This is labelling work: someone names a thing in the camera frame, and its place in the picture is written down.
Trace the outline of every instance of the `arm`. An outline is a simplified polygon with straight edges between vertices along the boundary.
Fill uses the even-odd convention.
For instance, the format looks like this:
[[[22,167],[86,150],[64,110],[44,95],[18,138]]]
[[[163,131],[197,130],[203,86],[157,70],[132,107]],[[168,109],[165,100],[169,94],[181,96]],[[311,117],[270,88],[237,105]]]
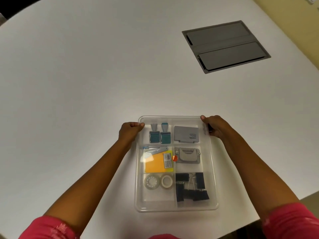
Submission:
[[[89,223],[104,192],[132,142],[144,128],[144,123],[128,122],[122,125],[118,141],[75,182],[44,215],[66,222],[78,236]]]
[[[250,148],[246,141],[220,116],[201,116],[220,138],[236,166],[248,196],[262,220],[275,208],[299,202],[286,183]]]

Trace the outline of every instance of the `clear plastic organizer box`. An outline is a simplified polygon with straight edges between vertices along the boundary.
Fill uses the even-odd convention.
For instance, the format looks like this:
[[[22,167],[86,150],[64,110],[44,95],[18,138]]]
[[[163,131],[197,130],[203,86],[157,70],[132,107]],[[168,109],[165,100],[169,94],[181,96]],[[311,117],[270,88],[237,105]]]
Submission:
[[[208,127],[200,117],[143,116],[137,142],[139,212],[216,210]]]

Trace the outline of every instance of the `barcode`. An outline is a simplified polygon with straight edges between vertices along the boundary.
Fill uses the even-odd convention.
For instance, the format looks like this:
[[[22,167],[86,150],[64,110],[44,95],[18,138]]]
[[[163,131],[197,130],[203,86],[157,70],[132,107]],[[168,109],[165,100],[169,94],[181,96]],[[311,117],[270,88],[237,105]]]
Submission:
[[[172,164],[172,156],[171,154],[163,154],[163,157],[164,157],[164,168],[165,169],[169,169],[169,168],[172,168],[173,167],[173,164]]]

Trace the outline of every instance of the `pink shirt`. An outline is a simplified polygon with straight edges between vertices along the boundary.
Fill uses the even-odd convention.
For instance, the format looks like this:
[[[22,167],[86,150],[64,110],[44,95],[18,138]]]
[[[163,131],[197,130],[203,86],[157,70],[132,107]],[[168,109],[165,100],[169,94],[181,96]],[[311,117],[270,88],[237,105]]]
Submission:
[[[319,220],[301,203],[284,205],[270,213],[263,224],[267,239],[318,239]],[[35,219],[19,239],[79,239],[60,219],[42,216]],[[178,239],[170,234],[150,239]]]

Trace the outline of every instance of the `forearm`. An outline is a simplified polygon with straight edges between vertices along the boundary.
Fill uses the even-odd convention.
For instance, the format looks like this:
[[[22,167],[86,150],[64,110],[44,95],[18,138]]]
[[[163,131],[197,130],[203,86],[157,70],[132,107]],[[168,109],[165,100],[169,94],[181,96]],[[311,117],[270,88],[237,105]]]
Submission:
[[[234,129],[227,128],[221,139],[261,219],[281,205],[299,201],[287,184]]]
[[[118,140],[89,171],[58,198],[45,215],[65,221],[77,234],[82,234],[127,148],[125,141]]]

